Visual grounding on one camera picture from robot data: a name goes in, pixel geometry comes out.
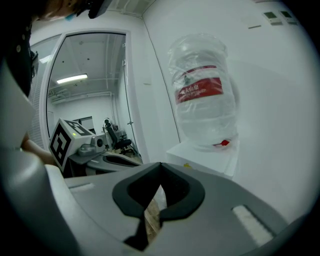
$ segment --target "plastic water bottle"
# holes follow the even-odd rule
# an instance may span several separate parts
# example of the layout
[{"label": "plastic water bottle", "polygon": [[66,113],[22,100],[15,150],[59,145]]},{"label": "plastic water bottle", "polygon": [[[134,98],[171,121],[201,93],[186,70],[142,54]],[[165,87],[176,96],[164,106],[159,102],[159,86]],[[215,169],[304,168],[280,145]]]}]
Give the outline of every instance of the plastic water bottle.
[{"label": "plastic water bottle", "polygon": [[169,50],[177,122],[196,145],[212,147],[237,135],[227,55],[227,47],[208,34],[182,37]]}]

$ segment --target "person's arm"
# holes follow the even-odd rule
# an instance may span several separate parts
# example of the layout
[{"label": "person's arm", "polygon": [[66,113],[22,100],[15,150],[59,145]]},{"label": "person's arm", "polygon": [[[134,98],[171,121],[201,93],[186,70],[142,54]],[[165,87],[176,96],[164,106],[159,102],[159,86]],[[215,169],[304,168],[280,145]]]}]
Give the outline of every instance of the person's arm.
[{"label": "person's arm", "polygon": [[29,135],[27,133],[25,134],[25,136],[23,138],[21,148],[24,151],[34,153],[35,155],[37,155],[45,165],[57,166],[56,161],[54,160],[51,153],[43,150],[36,143],[34,143],[32,140],[30,140]]}]

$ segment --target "office chair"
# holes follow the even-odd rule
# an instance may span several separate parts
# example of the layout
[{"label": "office chair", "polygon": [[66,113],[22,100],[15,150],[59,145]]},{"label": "office chair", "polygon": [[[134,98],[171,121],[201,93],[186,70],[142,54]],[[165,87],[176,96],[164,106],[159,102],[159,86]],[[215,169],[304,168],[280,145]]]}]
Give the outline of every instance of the office chair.
[{"label": "office chair", "polygon": [[106,130],[108,131],[111,139],[112,139],[112,146],[115,150],[121,149],[120,154],[125,155],[126,153],[133,153],[135,152],[132,149],[128,149],[128,146],[131,145],[132,141],[131,139],[126,139],[125,137],[127,135],[120,136],[121,139],[118,141],[117,136],[115,135],[114,130],[111,127],[111,123],[106,119],[104,121]]}]

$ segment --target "ceiling light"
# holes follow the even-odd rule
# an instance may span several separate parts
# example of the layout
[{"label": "ceiling light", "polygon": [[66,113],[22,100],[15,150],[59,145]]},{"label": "ceiling light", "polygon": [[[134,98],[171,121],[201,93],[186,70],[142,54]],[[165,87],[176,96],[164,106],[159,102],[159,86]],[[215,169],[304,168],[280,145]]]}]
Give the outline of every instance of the ceiling light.
[{"label": "ceiling light", "polygon": [[48,55],[47,57],[41,58],[40,62],[43,63],[43,64],[47,63],[50,60],[50,58],[51,58],[51,55]]},{"label": "ceiling light", "polygon": [[56,82],[58,84],[63,84],[63,83],[67,83],[67,82],[70,82],[70,81],[86,79],[86,78],[88,78],[87,74],[80,74],[80,75],[76,75],[76,76],[67,77],[67,78],[58,80]]}]

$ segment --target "door frame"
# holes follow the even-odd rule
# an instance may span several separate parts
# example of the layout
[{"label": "door frame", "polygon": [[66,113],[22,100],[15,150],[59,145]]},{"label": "door frame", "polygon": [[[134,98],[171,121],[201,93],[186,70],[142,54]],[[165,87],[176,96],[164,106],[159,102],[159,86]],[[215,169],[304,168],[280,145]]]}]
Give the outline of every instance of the door frame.
[{"label": "door frame", "polygon": [[130,120],[130,123],[127,125],[130,125],[130,128],[132,130],[132,135],[133,135],[133,139],[134,139],[134,146],[132,146],[132,149],[137,153],[137,154],[140,154],[139,153],[139,147],[137,145],[137,139],[136,139],[136,136],[135,136],[135,126],[132,125],[134,122],[133,122],[133,119],[131,117],[131,105],[129,103],[130,101],[130,97],[128,97],[128,76],[127,76],[127,71],[126,71],[126,65],[127,64],[123,64],[122,65],[122,70],[123,70],[123,79],[124,79],[124,91],[125,91],[125,100],[126,100],[126,104],[127,104],[127,109],[128,109],[128,115],[129,115],[129,120]]},{"label": "door frame", "polygon": [[53,124],[55,124],[55,113],[53,113],[52,111],[47,111],[47,112],[46,112],[46,116],[47,116],[47,118],[46,118],[46,123],[48,124],[48,113],[52,113],[52,116],[53,116]]},{"label": "door frame", "polygon": [[47,65],[44,70],[40,96],[39,96],[39,123],[40,123],[40,132],[43,146],[46,150],[49,149],[50,139],[48,132],[48,122],[47,122],[47,100],[48,100],[48,89],[49,89],[49,81],[50,76],[54,67],[55,60],[57,58],[58,52],[65,41],[66,37],[75,36],[79,34],[92,34],[92,33],[113,33],[113,34],[122,34],[125,35],[125,59],[126,59],[126,73],[127,73],[127,82],[131,86],[128,86],[128,94],[129,94],[129,104],[132,109],[132,118],[135,122],[134,126],[134,134],[136,136],[137,147],[139,148],[139,153],[141,154],[142,160],[144,163],[149,163],[149,155],[148,150],[142,130],[142,122],[140,118],[140,113],[138,109],[138,100],[136,94],[136,84],[134,80],[134,70],[132,66],[132,36],[129,30],[113,30],[113,29],[83,29],[76,30],[72,32],[62,33],[60,38],[56,42],[54,49],[51,52],[50,60],[47,62]]}]

